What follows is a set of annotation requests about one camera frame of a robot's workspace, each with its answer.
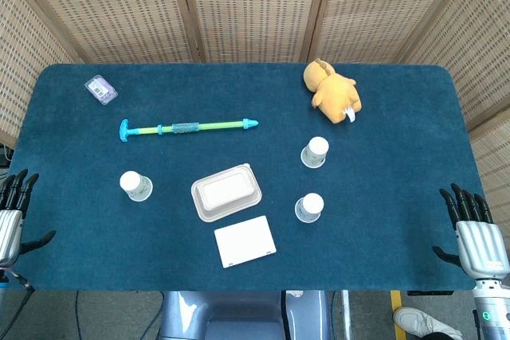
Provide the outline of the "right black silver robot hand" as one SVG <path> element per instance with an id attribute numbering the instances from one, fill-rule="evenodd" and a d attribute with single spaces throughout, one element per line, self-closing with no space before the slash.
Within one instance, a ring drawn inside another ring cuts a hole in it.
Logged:
<path id="1" fill-rule="evenodd" d="M 455 233 L 458 254 L 450 254 L 434 245 L 433 252 L 442 261 L 462 268 L 475 280 L 503 280 L 509 275 L 509 260 L 504 238 L 494 222 L 487 201 L 456 184 L 451 191 L 440 189 Z"/>

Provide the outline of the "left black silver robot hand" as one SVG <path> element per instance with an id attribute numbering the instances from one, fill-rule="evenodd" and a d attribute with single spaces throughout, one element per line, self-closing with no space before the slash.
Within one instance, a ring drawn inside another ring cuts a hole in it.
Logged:
<path id="1" fill-rule="evenodd" d="M 8 176 L 1 184 L 1 269 L 12 268 L 20 255 L 46 246 L 56 235 L 47 232 L 42 238 L 22 242 L 33 187 L 39 174 L 26 177 L 28 170 Z"/>

